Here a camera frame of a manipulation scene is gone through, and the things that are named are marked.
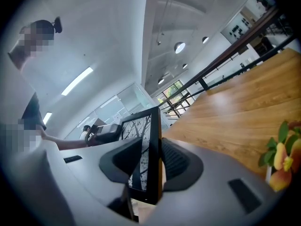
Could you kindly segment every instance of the tree branch wallpaper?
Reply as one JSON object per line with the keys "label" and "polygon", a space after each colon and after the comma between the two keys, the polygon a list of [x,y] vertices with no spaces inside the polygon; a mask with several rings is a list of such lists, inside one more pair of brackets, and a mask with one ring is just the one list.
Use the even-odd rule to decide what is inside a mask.
{"label": "tree branch wallpaper", "polygon": [[128,185],[131,188],[146,191],[147,188],[147,170],[149,164],[149,147],[151,134],[151,115],[142,117],[134,121],[128,121],[123,124],[119,140],[142,137],[142,155],[140,165],[137,165],[131,175]]}

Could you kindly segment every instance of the desk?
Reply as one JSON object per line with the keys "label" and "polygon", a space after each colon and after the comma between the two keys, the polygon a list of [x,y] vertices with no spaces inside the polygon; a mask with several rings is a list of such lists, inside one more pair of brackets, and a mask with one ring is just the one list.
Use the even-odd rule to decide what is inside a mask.
{"label": "desk", "polygon": [[301,55],[289,48],[201,93],[162,137],[228,154],[264,178],[258,159],[284,120],[301,120]]}

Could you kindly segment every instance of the window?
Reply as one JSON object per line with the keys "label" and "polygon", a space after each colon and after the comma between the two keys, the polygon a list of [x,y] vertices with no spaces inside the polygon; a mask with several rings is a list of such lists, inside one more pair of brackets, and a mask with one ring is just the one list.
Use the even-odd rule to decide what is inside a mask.
{"label": "window", "polygon": [[[183,84],[180,81],[177,81],[170,87],[168,87],[166,90],[164,90],[162,93],[158,94],[156,98],[160,103],[162,103],[167,98],[171,97],[181,87],[183,87]],[[183,90],[179,95],[173,97],[170,101],[162,105],[163,108],[165,108],[162,112],[167,112],[169,115],[172,115],[171,117],[180,117],[180,114],[183,114],[188,109],[188,106],[190,106],[194,102],[193,97],[183,99],[188,96],[190,96],[190,93],[186,89]],[[170,107],[170,105],[172,104],[175,104],[177,110]]]}

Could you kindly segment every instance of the hair bun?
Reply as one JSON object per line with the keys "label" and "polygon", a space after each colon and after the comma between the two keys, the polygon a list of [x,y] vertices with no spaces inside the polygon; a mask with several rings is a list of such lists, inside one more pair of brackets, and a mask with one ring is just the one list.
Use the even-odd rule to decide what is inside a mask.
{"label": "hair bun", "polygon": [[55,32],[57,33],[61,33],[63,31],[60,17],[57,17],[55,19],[55,24],[53,25],[53,27],[55,28]]}

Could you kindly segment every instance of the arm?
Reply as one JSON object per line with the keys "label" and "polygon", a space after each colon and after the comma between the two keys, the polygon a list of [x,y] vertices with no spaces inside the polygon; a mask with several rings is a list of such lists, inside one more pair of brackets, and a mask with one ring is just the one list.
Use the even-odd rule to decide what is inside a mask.
{"label": "arm", "polygon": [[37,127],[41,133],[42,139],[55,142],[60,151],[87,147],[85,140],[74,140],[74,141],[61,140],[56,137],[51,137],[47,135],[42,126],[39,125]]}

